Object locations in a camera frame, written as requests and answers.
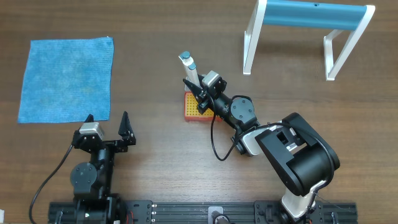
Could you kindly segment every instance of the wooden surface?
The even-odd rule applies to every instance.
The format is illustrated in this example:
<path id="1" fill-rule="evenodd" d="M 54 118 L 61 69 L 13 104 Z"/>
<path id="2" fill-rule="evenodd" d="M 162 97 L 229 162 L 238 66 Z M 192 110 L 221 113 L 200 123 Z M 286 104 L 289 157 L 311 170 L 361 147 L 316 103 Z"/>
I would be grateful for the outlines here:
<path id="1" fill-rule="evenodd" d="M 263 26 L 251 76 L 242 75 L 243 32 L 255 1 L 0 1 L 0 208 L 6 222 L 27 223 L 42 181 L 60 162 L 81 123 L 17 124 L 30 40 L 114 38 L 111 117 L 117 137 L 129 112 L 137 145 L 116 156 L 113 192 L 157 202 L 277 200 L 284 186 L 265 156 L 233 151 L 216 160 L 210 123 L 183 119 L 183 67 L 191 51 L 200 73 L 217 71 L 226 94 L 251 96 L 261 123 L 300 113 L 341 161 L 320 191 L 331 201 L 356 202 L 360 223 L 394 223 L 398 210 L 398 2 L 376 13 L 334 82 L 326 82 L 323 36 L 329 30 Z M 347 35 L 335 40 L 335 54 Z M 233 130 L 215 125 L 224 154 Z M 69 175 L 89 155 L 73 150 L 44 187 L 34 208 L 45 223 L 51 201 L 71 201 Z"/>

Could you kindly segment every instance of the table top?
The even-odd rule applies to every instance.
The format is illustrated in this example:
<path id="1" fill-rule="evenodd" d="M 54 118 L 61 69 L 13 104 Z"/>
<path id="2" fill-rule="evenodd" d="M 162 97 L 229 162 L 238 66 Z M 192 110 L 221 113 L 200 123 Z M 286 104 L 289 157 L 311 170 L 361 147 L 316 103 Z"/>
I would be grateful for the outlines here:
<path id="1" fill-rule="evenodd" d="M 114 39 L 111 116 L 116 138 L 129 112 L 137 145 L 116 155 L 113 192 L 157 202 L 278 200 L 285 187 L 265 155 L 233 151 L 220 162 L 210 123 L 183 118 L 185 76 L 179 53 L 189 50 L 199 73 L 218 72 L 225 93 L 253 99 L 261 123 L 300 113 L 338 154 L 341 167 L 320 191 L 334 202 L 356 202 L 360 223 L 394 223 L 398 210 L 398 3 L 375 4 L 368 28 L 334 82 L 325 81 L 323 36 L 329 30 L 263 26 L 252 75 L 244 76 L 243 34 L 254 0 L 0 2 L 0 209 L 6 222 L 27 223 L 43 180 L 66 152 L 81 123 L 17 124 L 30 40 Z M 347 34 L 334 41 L 335 55 Z M 233 130 L 215 124 L 223 155 Z M 39 195 L 34 217 L 47 220 L 49 202 L 73 198 L 70 172 L 89 155 L 73 150 Z"/>

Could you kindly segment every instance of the blue panel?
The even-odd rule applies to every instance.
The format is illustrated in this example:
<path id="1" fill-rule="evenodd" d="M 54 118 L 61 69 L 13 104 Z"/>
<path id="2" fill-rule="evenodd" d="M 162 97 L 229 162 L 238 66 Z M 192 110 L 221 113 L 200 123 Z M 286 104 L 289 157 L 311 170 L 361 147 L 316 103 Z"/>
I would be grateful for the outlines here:
<path id="1" fill-rule="evenodd" d="M 268 0 L 263 24 L 355 30 L 366 6 Z"/>

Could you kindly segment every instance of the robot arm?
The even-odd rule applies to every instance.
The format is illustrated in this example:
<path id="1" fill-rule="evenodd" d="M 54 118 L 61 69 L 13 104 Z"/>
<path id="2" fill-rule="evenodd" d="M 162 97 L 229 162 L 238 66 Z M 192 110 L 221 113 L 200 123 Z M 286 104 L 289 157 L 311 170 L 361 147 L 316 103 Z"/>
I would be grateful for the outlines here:
<path id="1" fill-rule="evenodd" d="M 298 113 L 292 113 L 274 124 L 261 126 L 254 106 L 246 96 L 228 98 L 224 81 L 214 71 L 199 75 L 200 86 L 183 79 L 198 102 L 198 111 L 208 108 L 236 130 L 232 140 L 241 154 L 255 156 L 263 152 L 286 186 L 281 204 L 282 219 L 297 223 L 310 211 L 315 194 L 326 187 L 340 162 L 334 150 Z M 292 154 L 296 147 L 301 150 Z"/>

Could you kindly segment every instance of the blue and white rack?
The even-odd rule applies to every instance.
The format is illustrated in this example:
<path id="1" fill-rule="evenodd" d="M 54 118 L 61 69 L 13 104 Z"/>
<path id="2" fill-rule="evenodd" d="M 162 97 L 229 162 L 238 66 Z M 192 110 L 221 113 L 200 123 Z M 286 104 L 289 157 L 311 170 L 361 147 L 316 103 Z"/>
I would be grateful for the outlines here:
<path id="1" fill-rule="evenodd" d="M 349 6 L 286 0 L 257 0 L 248 28 L 244 32 L 243 74 L 250 75 L 262 25 L 333 29 L 323 38 L 326 80 L 335 77 L 374 14 L 374 6 Z M 336 62 L 332 40 L 344 30 L 350 31 Z"/>

